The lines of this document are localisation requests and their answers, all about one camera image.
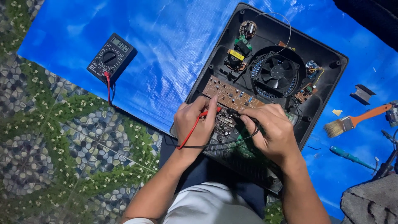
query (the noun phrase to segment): hand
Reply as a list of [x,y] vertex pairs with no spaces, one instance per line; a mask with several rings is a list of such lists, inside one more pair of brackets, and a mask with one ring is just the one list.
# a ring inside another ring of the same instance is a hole
[[256,125],[249,117],[258,120],[265,134],[258,132],[253,136],[254,145],[284,172],[297,165],[297,162],[304,161],[293,133],[293,125],[279,104],[266,104],[239,113],[250,134],[255,132]]
[[[204,96],[199,96],[189,105],[186,103],[181,104],[177,113],[174,115],[178,145],[181,145],[185,140],[200,113],[206,110],[208,110],[207,116],[199,119],[198,124],[185,143],[185,146],[206,145],[209,142],[216,120],[217,100],[218,96],[214,96],[211,100]],[[176,149],[176,151],[180,151],[179,153],[184,157],[183,159],[190,162],[193,162],[202,150],[203,147]]]

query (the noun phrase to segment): paint brush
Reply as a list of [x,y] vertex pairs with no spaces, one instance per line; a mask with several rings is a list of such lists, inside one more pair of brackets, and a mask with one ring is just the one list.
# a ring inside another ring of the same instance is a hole
[[324,126],[324,129],[326,133],[328,134],[328,137],[333,138],[336,137],[344,132],[347,132],[357,126],[357,124],[363,120],[372,118],[374,116],[380,115],[386,111],[388,111],[392,107],[391,104],[385,104],[379,107],[376,107],[372,110],[369,110],[365,112],[362,115],[359,115],[357,117],[353,116],[346,116],[343,118],[340,118],[338,120],[335,120],[333,122],[327,123]]

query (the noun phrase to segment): yellow wire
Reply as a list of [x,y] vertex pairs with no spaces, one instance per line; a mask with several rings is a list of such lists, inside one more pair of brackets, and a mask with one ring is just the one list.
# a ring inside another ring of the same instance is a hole
[[318,80],[321,77],[321,75],[323,74],[323,72],[325,72],[325,70],[324,69],[310,69],[310,71],[313,71],[313,70],[322,70],[321,74],[318,76],[318,78],[316,79],[316,81],[313,84],[313,85],[315,85],[318,82]]

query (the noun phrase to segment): pebble pattern tile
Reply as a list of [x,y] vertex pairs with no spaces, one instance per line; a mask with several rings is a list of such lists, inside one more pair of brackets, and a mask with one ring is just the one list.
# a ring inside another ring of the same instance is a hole
[[0,1],[0,223],[119,223],[162,135],[17,55],[43,3]]

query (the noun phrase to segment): orange brush handle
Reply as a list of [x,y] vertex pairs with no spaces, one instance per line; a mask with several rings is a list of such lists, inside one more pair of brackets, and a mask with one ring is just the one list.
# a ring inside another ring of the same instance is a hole
[[370,111],[368,111],[368,112],[366,112],[366,113],[364,113],[362,115],[359,115],[359,116],[356,116],[356,117],[350,116],[352,124],[353,124],[353,126],[355,128],[359,122],[361,122],[363,120],[366,120],[366,119],[369,119],[369,118],[372,118],[374,116],[380,115],[380,114],[388,111],[391,107],[392,107],[391,104],[385,104],[385,105],[378,106],[378,107],[376,107],[376,108],[374,108],[374,109],[372,109],[372,110],[370,110]]

